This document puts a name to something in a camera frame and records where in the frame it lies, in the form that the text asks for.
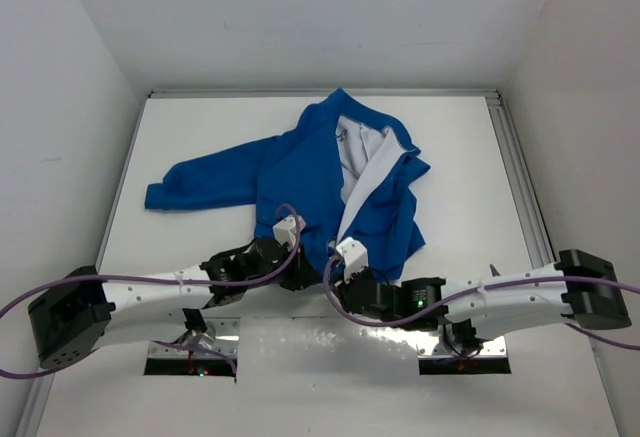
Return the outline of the blue zip jacket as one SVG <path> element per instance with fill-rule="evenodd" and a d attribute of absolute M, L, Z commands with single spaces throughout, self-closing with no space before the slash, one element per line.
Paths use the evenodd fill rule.
<path fill-rule="evenodd" d="M 301 243 L 320 272 L 335 245 L 361 242 L 390 280 L 425 244 L 410 186 L 430 169 L 404 124 L 344 90 L 309 105 L 281 135 L 173 165 L 147 187 L 152 211 L 198 211 L 252 204 L 255 236 L 271 234 L 278 207 L 306 223 Z"/>

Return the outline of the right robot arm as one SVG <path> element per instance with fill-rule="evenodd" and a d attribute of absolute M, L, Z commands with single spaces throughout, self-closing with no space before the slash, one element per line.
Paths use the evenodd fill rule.
<path fill-rule="evenodd" d="M 498 337 L 564 324 L 584 335 L 618 330 L 632 321 L 611 262 L 570 249 L 556 262 L 523 273 L 455 282 L 440 277 L 380 283 L 364 267 L 354 274 L 324 270 L 323 287 L 344 317 L 368 327 L 436 332 L 441 344 L 463 358 Z"/>

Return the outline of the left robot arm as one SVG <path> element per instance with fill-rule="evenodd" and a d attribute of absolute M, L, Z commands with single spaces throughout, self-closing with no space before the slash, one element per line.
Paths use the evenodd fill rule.
<path fill-rule="evenodd" d="M 236 303 L 249 289 L 299 291 L 319 280 L 303 249 L 257 237 L 187 269 L 132 281 L 78 268 L 33 300 L 28 315 L 41 368 L 59 371 L 104 346 L 194 346 L 208 331 L 203 310 Z"/>

